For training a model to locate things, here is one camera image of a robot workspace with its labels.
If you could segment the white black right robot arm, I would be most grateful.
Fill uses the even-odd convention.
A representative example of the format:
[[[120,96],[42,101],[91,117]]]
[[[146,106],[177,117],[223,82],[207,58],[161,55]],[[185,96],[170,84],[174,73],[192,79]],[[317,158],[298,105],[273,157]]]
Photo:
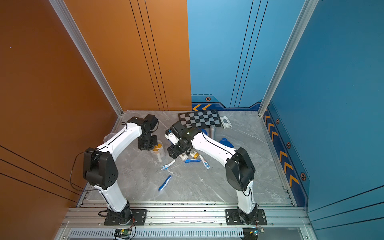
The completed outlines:
[[[197,150],[214,158],[225,167],[226,179],[237,191],[240,221],[245,225],[253,225],[258,214],[258,204],[254,200],[253,184],[256,169],[248,152],[244,148],[230,148],[207,136],[200,129],[190,129],[180,122],[173,124],[165,131],[165,137],[172,145],[167,148],[171,158]]]

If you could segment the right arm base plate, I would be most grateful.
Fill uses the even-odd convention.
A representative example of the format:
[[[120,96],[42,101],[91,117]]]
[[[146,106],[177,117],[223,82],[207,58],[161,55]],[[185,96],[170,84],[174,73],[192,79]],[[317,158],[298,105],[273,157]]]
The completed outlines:
[[[266,226],[268,224],[267,217],[265,214],[265,211],[263,209],[259,209],[256,211],[257,215],[255,220],[249,224],[250,225],[258,225],[258,226]],[[235,226],[235,225],[246,225],[241,221],[240,215],[238,213],[238,210],[235,209],[226,209],[226,223],[229,226]]]

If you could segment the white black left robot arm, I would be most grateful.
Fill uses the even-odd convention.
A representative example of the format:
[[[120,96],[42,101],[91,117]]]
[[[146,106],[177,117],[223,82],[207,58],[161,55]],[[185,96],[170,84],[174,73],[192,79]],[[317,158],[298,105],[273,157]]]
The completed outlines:
[[[133,214],[129,201],[123,196],[118,185],[119,171],[116,159],[134,140],[138,149],[151,151],[158,144],[157,136],[152,135],[158,119],[154,115],[145,118],[133,117],[123,123],[124,127],[114,137],[84,152],[83,178],[95,187],[107,203],[107,224],[129,225],[133,223]]]

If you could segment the clear plastic container back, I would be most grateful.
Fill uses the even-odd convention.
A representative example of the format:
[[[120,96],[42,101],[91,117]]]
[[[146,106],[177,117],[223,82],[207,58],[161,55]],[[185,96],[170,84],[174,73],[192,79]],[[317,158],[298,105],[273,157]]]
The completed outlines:
[[[158,141],[158,144],[154,146],[154,148],[151,150],[151,153],[154,160],[161,163],[165,158],[164,145],[162,142]]]

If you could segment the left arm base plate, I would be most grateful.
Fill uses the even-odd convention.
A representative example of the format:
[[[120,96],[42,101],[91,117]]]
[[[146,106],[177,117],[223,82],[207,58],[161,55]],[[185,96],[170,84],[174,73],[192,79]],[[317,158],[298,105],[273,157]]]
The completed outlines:
[[[105,226],[143,226],[147,218],[146,209],[133,209],[128,212],[127,217],[121,217],[119,214],[108,210],[105,216]]]

